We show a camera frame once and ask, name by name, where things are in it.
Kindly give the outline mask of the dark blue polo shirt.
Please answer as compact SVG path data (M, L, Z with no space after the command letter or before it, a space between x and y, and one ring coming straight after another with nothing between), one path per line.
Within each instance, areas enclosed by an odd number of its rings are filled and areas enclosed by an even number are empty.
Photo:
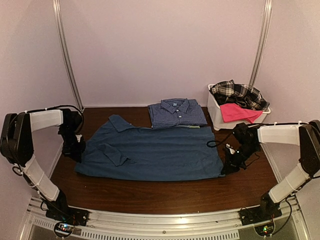
M223 162L207 142L209 126L152 129L111 115L86 141L75 172L129 181L178 182L221 177Z

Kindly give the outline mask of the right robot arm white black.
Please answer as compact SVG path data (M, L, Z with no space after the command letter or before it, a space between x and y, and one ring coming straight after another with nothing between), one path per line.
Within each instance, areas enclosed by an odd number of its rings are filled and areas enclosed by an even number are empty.
M221 173L229 175L249 167L248 159L263 149L272 169L278 173L277 184L261 197L262 206L256 210L259 220L266 221L276 212L276 204L286 197L297 194L298 199L320 200L308 184L315 186L320 179L320 122L308 123L240 123L232 130L239 143L237 149L226 144L223 148L225 161Z

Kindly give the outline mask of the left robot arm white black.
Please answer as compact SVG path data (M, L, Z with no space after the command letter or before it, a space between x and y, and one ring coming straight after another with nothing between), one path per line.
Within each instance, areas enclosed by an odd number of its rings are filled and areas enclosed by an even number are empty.
M0 153L12 164L13 171L24 177L31 188L45 200L55 202L63 198L63 194L36 159L33 133L57 127L58 135L63 140L62 155L80 163L86 148L84 137L80 134L84 121L82 111L73 105L8 113L0 135Z

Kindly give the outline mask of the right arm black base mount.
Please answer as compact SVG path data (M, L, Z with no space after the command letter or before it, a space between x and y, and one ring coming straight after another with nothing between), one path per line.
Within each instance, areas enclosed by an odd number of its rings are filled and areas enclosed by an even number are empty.
M270 209L264 208L264 206L259 205L255 207L242 207L239 211L239 218L241 220L242 226L254 225L254 230L258 236L267 238L280 232L286 225L277 229L275 218L282 216L282 211L280 209L280 204L276 203Z

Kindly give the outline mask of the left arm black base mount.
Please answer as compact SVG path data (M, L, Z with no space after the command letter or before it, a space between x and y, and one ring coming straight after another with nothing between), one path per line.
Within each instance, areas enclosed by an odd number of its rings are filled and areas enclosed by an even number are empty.
M45 216L57 221L54 224L53 232L58 238L67 238L74 232L76 227L85 227L87 225L89 211L73 207L70 207L69 210L69 214L64 214L55 208L46 210Z

